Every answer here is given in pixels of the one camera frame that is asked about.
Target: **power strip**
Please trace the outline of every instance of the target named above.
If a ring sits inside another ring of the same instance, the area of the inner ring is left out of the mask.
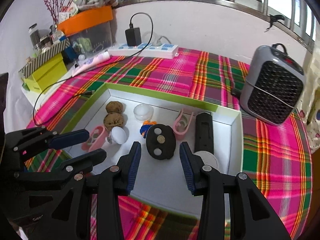
[[[129,47],[127,44],[117,44],[108,49],[112,56],[131,56],[134,53],[142,50],[147,43],[142,43],[136,47]],[[162,44],[161,46],[147,46],[140,54],[139,57],[155,57],[173,59],[178,55],[178,45]]]

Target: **blue rope toy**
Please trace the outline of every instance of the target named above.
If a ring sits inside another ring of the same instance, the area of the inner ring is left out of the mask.
[[[157,124],[157,122],[149,122],[149,121],[144,121],[143,125],[141,126],[140,129],[140,134],[143,136],[143,138],[147,138],[147,132],[150,129],[151,126]]]

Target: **striped box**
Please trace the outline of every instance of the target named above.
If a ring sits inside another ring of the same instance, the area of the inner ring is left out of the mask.
[[[38,68],[40,68],[44,63],[46,63],[49,59],[53,58],[58,53],[62,52],[66,48],[70,46],[69,39],[65,39],[57,44],[52,45],[52,47],[46,51],[45,53],[42,53],[29,63],[27,63],[20,71],[20,77],[22,79],[28,78],[34,71],[36,71]]]

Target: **plastic storage bin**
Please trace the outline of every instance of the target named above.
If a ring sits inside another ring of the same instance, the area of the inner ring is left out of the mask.
[[[57,82],[66,73],[66,66],[63,63],[61,53],[59,53],[23,81],[31,91],[41,93],[47,86]]]
[[[58,25],[58,30],[69,38],[74,51],[86,58],[111,47],[111,6],[81,12]]]
[[[77,55],[92,57],[113,45],[110,23],[105,22],[86,29],[70,36],[69,40]]]

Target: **orange box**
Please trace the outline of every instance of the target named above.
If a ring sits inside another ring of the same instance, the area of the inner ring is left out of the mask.
[[[63,33],[69,37],[85,29],[111,21],[112,19],[113,15],[111,6],[103,6],[78,13],[68,20],[58,24],[57,29],[63,31]]]

